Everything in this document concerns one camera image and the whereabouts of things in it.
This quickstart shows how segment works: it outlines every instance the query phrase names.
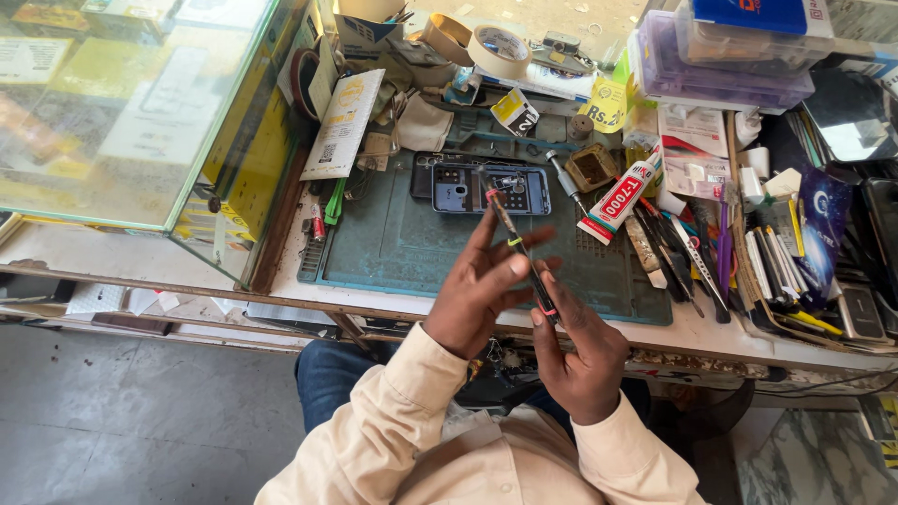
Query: pink rubber band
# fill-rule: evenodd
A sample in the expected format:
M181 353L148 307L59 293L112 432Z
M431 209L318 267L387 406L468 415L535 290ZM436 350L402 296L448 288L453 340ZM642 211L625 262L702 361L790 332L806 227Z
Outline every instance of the pink rubber band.
M540 303L539 300L536 300L536 305L540 306L540 310L541 310L542 313L545 314L545 315L555 315L555 314L557 314L557 313L559 312L558 309L555 309L555 308L553 308L553 309L550 310L549 312L546 312L546 309L542 308L542 304Z

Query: man's hand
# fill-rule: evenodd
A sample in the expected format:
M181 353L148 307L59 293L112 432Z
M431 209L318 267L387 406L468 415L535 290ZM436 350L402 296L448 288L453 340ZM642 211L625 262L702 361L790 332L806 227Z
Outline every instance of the man's hand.
M540 380L575 423L588 426L604 421L620 401L623 365L629 355L627 339L556 281L551 272L544 271L540 277L559 311L561 326L577 346L576 353L562 353L555 328L540 309L534 308L530 316Z
M472 359L486 347L500 312L533 298L533 288L510 290L526 279L530 260L512 254L506 242L490 247L497 222L496 213L487 208L424 320L424 331L430 338L459 358ZM522 238L524 247L529 248L554 236L555 228L544 226ZM560 258L540 261L549 269L557 269L560 264Z

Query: t-7000 glue tube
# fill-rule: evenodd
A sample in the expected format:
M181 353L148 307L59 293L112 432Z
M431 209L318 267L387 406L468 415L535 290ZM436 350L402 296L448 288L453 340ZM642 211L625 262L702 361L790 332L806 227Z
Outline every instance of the t-7000 glue tube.
M608 245L617 233L618 227L627 218L636 200L648 183L655 176L655 161L649 157L648 161L635 162L627 173L614 184L612 190L605 193L589 211L589 215L580 219L577 227L594 236L602 244Z

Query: man's left hand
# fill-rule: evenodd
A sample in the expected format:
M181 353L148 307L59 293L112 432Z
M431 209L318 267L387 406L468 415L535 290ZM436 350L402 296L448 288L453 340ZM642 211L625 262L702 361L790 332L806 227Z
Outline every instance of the man's left hand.
M487 208L471 240L455 261L436 295L424 331L446 350L463 359L473 359L486 347L499 313L533 299L533 288L511 289L527 278L530 260L513 254L503 241L490 246L498 217ZM548 242L555 228L544 226L523 235L524 247ZM539 261L541 268L557 269L557 257Z

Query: red battery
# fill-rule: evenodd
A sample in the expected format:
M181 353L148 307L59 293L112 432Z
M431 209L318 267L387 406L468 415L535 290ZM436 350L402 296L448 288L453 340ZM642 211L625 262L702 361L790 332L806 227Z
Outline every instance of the red battery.
M324 242L324 219L321 219L321 207L317 203L312 204L312 239L315 242Z

